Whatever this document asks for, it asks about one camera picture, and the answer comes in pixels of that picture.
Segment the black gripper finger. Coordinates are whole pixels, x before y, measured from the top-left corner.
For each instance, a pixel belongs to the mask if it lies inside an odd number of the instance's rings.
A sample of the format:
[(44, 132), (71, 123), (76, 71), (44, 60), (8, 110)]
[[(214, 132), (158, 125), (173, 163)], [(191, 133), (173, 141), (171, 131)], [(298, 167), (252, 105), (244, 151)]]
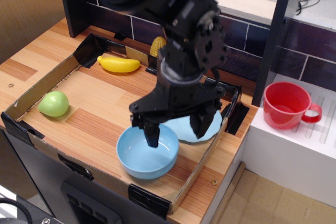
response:
[(202, 105), (190, 116), (190, 125), (197, 138), (201, 138), (211, 125), (217, 106), (213, 104)]
[(145, 120), (143, 123), (143, 131), (149, 147), (157, 148), (159, 145), (160, 124)]

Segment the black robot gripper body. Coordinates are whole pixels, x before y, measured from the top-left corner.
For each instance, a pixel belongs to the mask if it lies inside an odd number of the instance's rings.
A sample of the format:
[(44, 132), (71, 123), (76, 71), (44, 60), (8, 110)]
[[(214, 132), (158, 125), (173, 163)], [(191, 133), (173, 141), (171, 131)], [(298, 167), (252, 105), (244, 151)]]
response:
[(158, 78), (155, 88), (146, 96), (131, 103), (131, 125), (143, 129), (145, 120), (163, 123), (171, 119), (191, 116), (197, 108), (206, 104), (221, 108), (221, 97), (226, 88), (211, 78), (190, 86), (175, 86), (161, 83)]

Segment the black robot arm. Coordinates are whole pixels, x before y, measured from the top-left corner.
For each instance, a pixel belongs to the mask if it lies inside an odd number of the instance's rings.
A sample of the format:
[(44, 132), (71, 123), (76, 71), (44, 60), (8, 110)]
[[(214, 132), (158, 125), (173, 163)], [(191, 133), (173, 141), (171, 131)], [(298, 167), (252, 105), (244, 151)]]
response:
[(205, 135), (221, 108), (225, 89), (217, 67), (225, 62), (224, 31), (215, 0), (101, 0), (121, 14), (136, 14), (161, 25), (167, 39), (159, 50), (156, 86), (129, 109), (132, 126), (157, 147), (159, 125), (190, 117), (197, 138)]

